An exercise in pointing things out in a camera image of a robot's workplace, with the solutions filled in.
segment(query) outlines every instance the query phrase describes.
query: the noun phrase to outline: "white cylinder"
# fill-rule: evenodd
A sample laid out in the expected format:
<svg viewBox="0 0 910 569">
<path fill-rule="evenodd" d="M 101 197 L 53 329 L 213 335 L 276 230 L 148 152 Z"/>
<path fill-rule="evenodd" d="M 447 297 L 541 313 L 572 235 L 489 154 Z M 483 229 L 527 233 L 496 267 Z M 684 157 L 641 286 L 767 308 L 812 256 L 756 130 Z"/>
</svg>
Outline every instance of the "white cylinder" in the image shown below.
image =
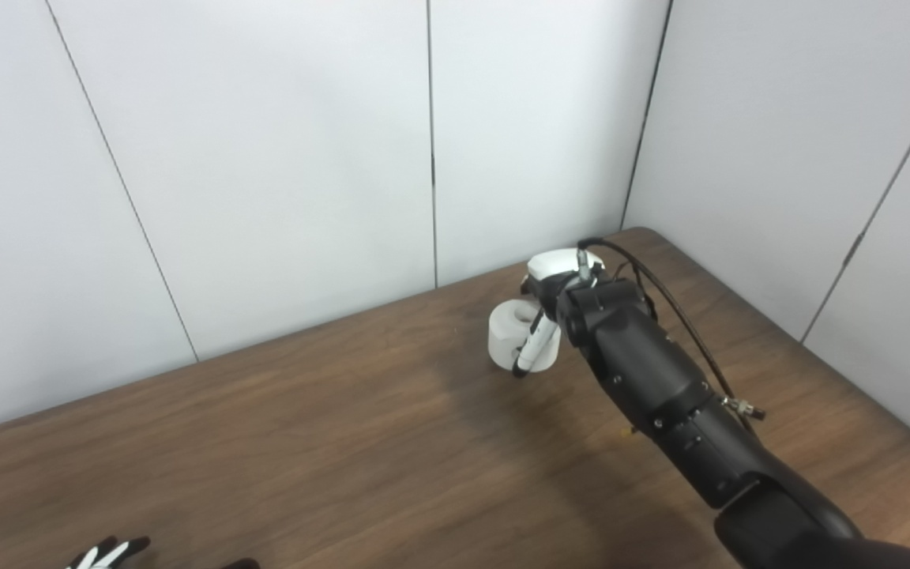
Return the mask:
<svg viewBox="0 0 910 569">
<path fill-rule="evenodd" d="M 528 338 L 528 327 L 539 314 L 539 305 L 526 300 L 510 300 L 499 303 L 491 312 L 491 335 L 487 342 L 491 360 L 505 370 L 512 368 L 517 359 L 521 345 Z M 557 360 L 560 349 L 560 328 L 553 332 L 553 337 L 542 349 L 532 371 L 547 370 Z"/>
</svg>

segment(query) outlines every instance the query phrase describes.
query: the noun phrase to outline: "black cable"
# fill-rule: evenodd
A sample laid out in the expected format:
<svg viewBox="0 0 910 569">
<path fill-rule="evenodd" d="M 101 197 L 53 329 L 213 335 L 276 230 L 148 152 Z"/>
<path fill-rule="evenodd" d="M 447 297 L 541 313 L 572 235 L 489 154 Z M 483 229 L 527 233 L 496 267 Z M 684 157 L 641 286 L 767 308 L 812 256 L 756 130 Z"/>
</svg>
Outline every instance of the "black cable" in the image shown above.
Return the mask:
<svg viewBox="0 0 910 569">
<path fill-rule="evenodd" d="M 559 298 L 560 298 L 560 292 L 564 292 L 564 291 L 567 289 L 567 285 L 568 285 L 571 281 L 574 281 L 574 278 L 575 278 L 575 275 L 573 275 L 573 274 L 568 274 L 567 277 L 564 277 L 564 280 L 563 280 L 563 281 L 560 281 L 560 284 L 557 284 L 556 292 L 553 292 L 553 298 L 554 298 L 554 299 L 559 299 Z"/>
<path fill-rule="evenodd" d="M 662 284 L 662 281 L 660 281 L 658 277 L 655 277 L 655 274 L 649 270 L 643 262 L 640 262 L 637 257 L 632 255 L 632 253 L 622 248 L 620 245 L 617 245 L 616 243 L 612 243 L 606 239 L 599 237 L 593 237 L 591 239 L 582 239 L 582 241 L 578 241 L 577 247 L 578 249 L 588 249 L 592 245 L 600 245 L 613 249 L 614 251 L 624 256 L 628 262 L 631 262 L 632 266 L 634 266 L 634 273 L 636 275 L 635 278 L 639 287 L 641 285 L 640 273 L 645 274 L 645 276 L 648 278 L 648 281 L 651 281 L 651 284 L 655 285 L 655 288 L 658 289 L 658 292 L 660 292 L 660 294 L 665 298 L 665 302 L 668 302 L 669 306 L 672 307 L 673 312 L 675 312 L 676 316 L 679 317 L 679 321 L 682 322 L 683 327 L 686 328 L 686 332 L 689 333 L 690 338 L 694 339 L 694 344 L 697 345 L 698 350 L 700 350 L 701 356 L 704 356 L 705 361 L 708 363 L 708 367 L 711 368 L 712 374 L 715 375 L 715 379 L 718 379 L 718 385 L 721 386 L 722 391 L 725 392 L 726 396 L 735 399 L 736 396 L 732 392 L 732 386 L 729 386 L 729 381 L 725 378 L 725 375 L 722 372 L 722 368 L 719 367 L 718 361 L 715 361 L 715 356 L 712 356 L 711 350 L 708 350 L 708 346 L 705 345 L 704 340 L 701 339 L 701 335 L 698 334 L 697 329 L 694 328 L 693 322 L 691 322 L 690 318 L 686 316 L 686 312 L 683 312 L 683 308 L 679 306 L 678 302 L 676 302 L 676 298 L 671 294 L 671 292 L 669 292 L 669 289 L 665 288 L 665 284 Z M 739 422 L 743 424 L 743 428 L 748 430 L 751 435 L 756 436 L 754 426 L 750 424 L 750 421 L 746 417 L 737 413 L 736 418 L 738 418 Z"/>
<path fill-rule="evenodd" d="M 621 271 L 621 270 L 624 270 L 624 267 L 625 267 L 625 266 L 628 266 L 629 264 L 631 264 L 631 262 L 622 262 L 622 263 L 620 263 L 620 266 L 618 266 L 618 267 L 617 267 L 617 270 L 613 273 L 613 282 L 616 282 L 616 281 L 617 281 L 617 278 L 620 277 L 620 271 Z"/>
</svg>

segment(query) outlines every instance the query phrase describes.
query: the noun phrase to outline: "black and white glove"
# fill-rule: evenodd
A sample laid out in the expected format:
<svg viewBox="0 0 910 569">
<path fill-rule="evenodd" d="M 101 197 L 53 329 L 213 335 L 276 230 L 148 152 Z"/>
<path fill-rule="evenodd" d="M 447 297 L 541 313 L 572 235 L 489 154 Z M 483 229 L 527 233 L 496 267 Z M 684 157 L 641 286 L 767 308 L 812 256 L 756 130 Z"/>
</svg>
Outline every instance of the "black and white glove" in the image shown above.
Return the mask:
<svg viewBox="0 0 910 569">
<path fill-rule="evenodd" d="M 149 537 L 118 542 L 117 537 L 111 536 L 101 541 L 96 547 L 86 553 L 76 555 L 76 559 L 66 569 L 116 569 L 122 562 L 145 550 L 149 546 Z M 240 559 L 225 565 L 221 569 L 261 569 L 253 559 Z"/>
</svg>

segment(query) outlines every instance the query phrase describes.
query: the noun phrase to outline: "robotic arm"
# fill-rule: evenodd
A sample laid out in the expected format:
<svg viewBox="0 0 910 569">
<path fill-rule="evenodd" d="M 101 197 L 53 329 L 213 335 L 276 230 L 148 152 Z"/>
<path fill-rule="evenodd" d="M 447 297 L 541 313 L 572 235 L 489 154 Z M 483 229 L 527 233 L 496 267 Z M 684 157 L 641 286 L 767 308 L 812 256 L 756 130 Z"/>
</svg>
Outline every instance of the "robotic arm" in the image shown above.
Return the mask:
<svg viewBox="0 0 910 569">
<path fill-rule="evenodd" d="M 527 374 L 530 354 L 549 341 L 552 326 L 563 328 L 634 428 L 709 507 L 720 509 L 715 532 L 741 566 L 910 568 L 909 548 L 864 540 L 844 512 L 740 425 L 730 411 L 754 418 L 762 411 L 712 389 L 658 326 L 635 281 L 611 279 L 602 260 L 567 249 L 534 257 L 523 292 L 537 296 L 542 309 L 521 349 L 517 377 Z"/>
</svg>

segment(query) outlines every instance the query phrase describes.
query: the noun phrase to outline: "wooden table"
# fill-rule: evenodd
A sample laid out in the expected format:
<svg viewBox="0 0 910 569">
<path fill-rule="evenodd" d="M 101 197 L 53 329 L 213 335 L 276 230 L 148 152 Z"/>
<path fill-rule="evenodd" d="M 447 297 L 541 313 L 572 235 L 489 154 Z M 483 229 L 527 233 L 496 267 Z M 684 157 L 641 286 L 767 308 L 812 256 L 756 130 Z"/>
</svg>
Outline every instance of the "wooden table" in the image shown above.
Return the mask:
<svg viewBox="0 0 910 569">
<path fill-rule="evenodd" d="M 614 241 L 769 410 L 770 449 L 867 536 L 910 545 L 910 430 L 657 234 Z M 712 511 L 647 439 L 620 435 L 576 352 L 526 381 L 490 362 L 487 316 L 523 274 L 0 425 L 0 568 L 62 569 L 112 533 L 151 536 L 138 566 L 155 569 L 734 567 Z"/>
</svg>

